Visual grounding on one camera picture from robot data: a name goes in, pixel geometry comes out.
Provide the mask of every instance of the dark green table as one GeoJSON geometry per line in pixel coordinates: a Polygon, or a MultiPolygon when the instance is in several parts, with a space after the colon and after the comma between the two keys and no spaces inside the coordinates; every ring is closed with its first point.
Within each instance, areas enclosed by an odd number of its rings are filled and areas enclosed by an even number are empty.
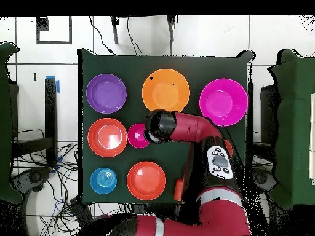
{"type": "MultiPolygon", "coordinates": [[[[173,199],[175,182],[183,177],[183,169],[188,154],[189,143],[150,144],[144,149],[136,149],[127,144],[122,153],[106,159],[92,152],[87,143],[87,132],[98,119],[112,117],[119,120],[128,130],[133,124],[145,121],[149,111],[142,101],[142,85],[155,70],[174,69],[184,75],[189,83],[191,95],[183,112],[201,115],[199,95],[202,89],[218,78],[230,78],[239,82],[247,90],[247,64],[253,58],[251,51],[240,53],[237,57],[150,57],[135,55],[94,55],[86,49],[78,49],[79,104],[83,103],[83,147],[82,147],[82,201],[84,203],[143,203],[128,190],[126,177],[128,171],[138,162],[149,160],[160,165],[165,171],[167,184],[164,192],[151,202],[176,203],[173,199]],[[114,114],[100,114],[94,111],[86,100],[86,88],[90,80],[98,74],[110,73],[119,77],[127,89],[125,105],[114,114]],[[112,168],[117,175],[117,186],[112,193],[100,195],[90,186],[90,176],[100,167],[112,168]]],[[[233,141],[244,158],[245,117],[228,128],[233,141]]]]}

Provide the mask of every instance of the red plate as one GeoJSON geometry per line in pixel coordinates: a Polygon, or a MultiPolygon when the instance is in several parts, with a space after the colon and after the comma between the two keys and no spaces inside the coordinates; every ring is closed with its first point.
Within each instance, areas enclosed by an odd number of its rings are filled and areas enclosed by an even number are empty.
{"type": "Polygon", "coordinates": [[[158,198],[163,193],[165,185],[166,176],[163,169],[149,161],[135,164],[127,175],[130,193],[140,200],[158,198]]]}
{"type": "Polygon", "coordinates": [[[90,127],[87,142],[96,155],[115,157],[127,144],[127,132],[123,124],[116,119],[99,119],[90,127]]]}

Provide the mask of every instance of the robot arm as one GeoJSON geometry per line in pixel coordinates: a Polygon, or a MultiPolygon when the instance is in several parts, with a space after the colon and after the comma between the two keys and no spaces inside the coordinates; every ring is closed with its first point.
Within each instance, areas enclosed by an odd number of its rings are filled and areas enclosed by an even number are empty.
{"type": "Polygon", "coordinates": [[[199,208],[199,224],[187,225],[138,215],[113,227],[108,236],[250,236],[235,174],[242,173],[237,153],[230,158],[223,135],[211,120],[180,112],[153,111],[145,122],[151,143],[193,142],[199,166],[191,174],[185,204],[199,208]]]}

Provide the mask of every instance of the robot control buttons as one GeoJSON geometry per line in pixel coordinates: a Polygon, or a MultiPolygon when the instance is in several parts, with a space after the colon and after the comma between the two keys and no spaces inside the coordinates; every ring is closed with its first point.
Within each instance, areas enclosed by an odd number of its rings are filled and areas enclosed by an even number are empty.
{"type": "Polygon", "coordinates": [[[212,146],[207,151],[209,171],[221,179],[233,178],[231,163],[227,152],[220,146],[212,146]]]}
{"type": "Polygon", "coordinates": [[[216,155],[213,159],[212,159],[212,163],[218,167],[227,167],[229,165],[228,161],[226,158],[220,156],[220,155],[216,155]]]}

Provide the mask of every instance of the gray stripe on robot arm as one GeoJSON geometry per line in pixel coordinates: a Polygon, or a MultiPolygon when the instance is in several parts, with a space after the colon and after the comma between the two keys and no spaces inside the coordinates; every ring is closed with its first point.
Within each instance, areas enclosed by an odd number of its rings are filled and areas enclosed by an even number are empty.
{"type": "Polygon", "coordinates": [[[236,193],[226,189],[211,189],[202,193],[197,200],[200,199],[201,205],[214,199],[220,198],[220,200],[227,200],[236,203],[243,208],[242,200],[236,193]]]}
{"type": "Polygon", "coordinates": [[[164,235],[164,223],[161,219],[156,217],[156,230],[155,236],[163,236],[164,235]]]}

